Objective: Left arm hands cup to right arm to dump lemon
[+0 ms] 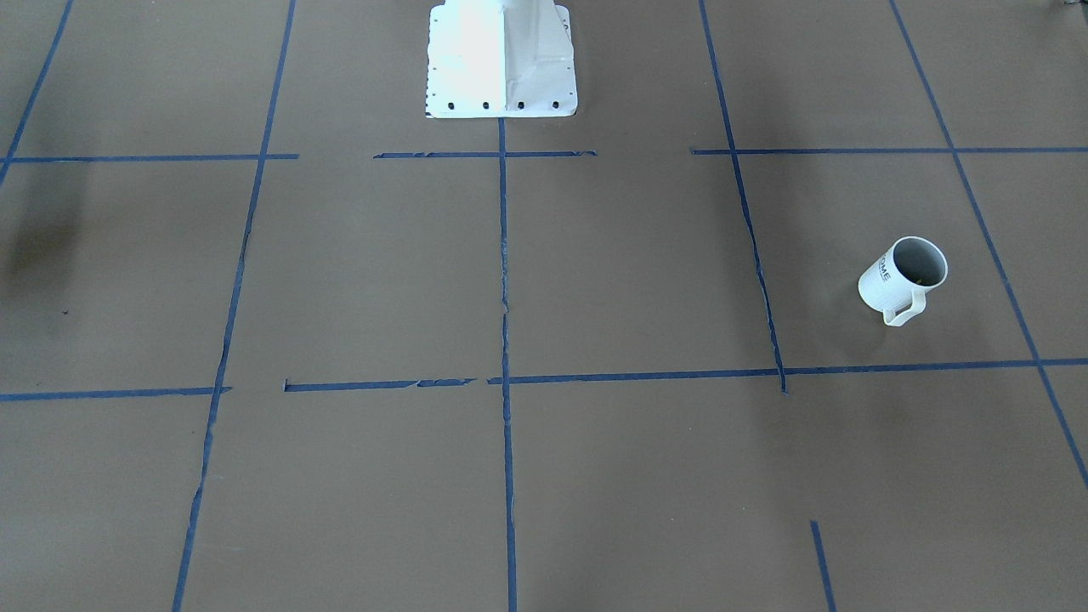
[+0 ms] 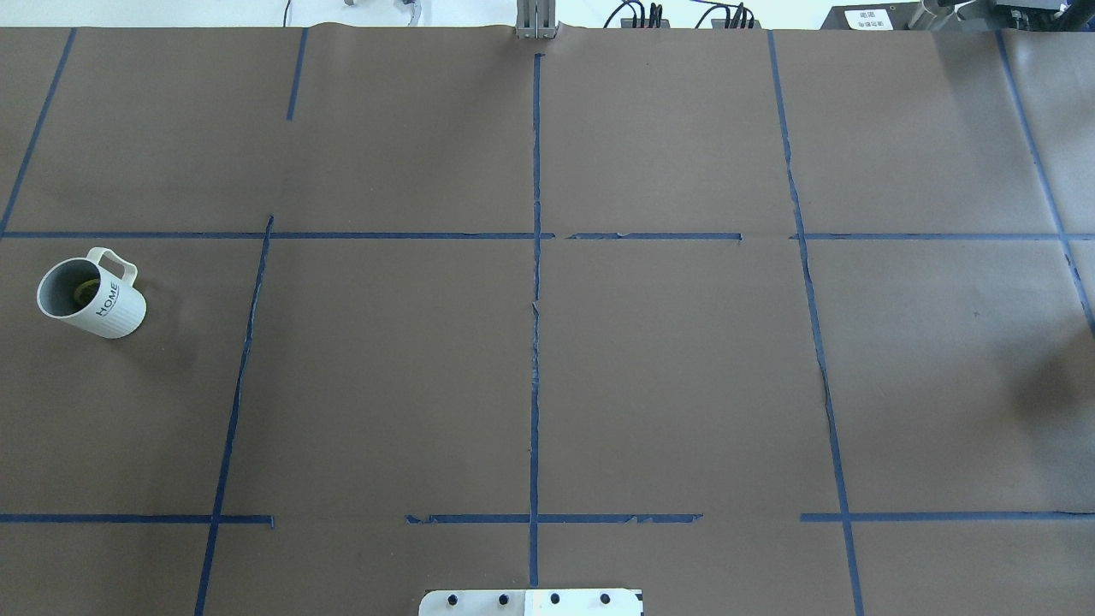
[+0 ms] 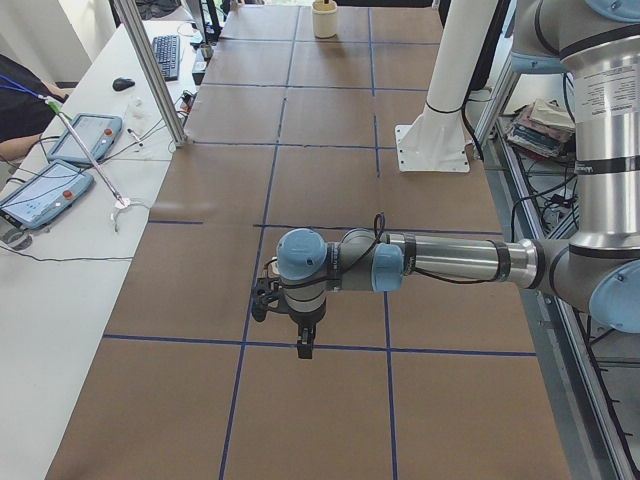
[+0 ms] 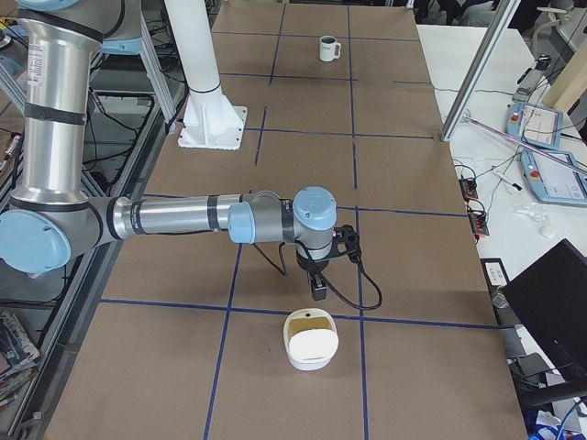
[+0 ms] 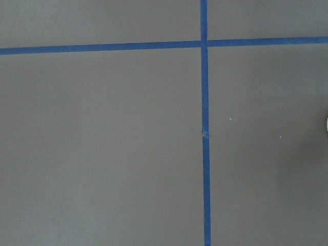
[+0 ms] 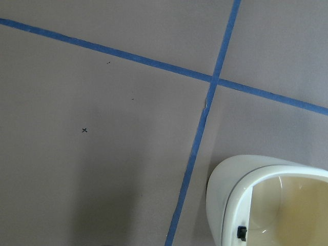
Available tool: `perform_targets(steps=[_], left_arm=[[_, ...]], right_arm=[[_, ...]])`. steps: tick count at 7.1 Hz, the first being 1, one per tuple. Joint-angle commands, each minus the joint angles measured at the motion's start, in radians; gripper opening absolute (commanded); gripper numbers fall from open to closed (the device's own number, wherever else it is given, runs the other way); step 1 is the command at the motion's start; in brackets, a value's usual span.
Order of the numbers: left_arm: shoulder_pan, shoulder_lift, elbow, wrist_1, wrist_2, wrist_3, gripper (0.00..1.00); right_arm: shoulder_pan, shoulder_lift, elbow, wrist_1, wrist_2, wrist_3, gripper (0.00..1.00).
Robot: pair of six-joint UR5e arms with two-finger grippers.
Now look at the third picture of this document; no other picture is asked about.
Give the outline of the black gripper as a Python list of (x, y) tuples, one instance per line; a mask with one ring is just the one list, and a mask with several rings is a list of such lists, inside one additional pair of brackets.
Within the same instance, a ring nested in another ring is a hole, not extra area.
[(324, 318), (326, 306), (320, 305), (309, 312), (291, 309), (290, 318), (298, 325), (297, 354), (299, 358), (312, 358), (316, 325)]

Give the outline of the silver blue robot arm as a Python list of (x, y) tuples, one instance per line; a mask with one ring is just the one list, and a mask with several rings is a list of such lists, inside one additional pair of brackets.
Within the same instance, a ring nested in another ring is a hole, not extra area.
[(574, 81), (579, 227), (567, 240), (515, 243), (357, 229), (326, 242), (310, 229), (277, 246), (273, 302), (313, 352), (330, 290), (398, 289), (421, 274), (453, 283), (511, 282), (552, 294), (599, 323), (639, 329), (639, 5), (521, 1), (512, 47), (521, 72)]

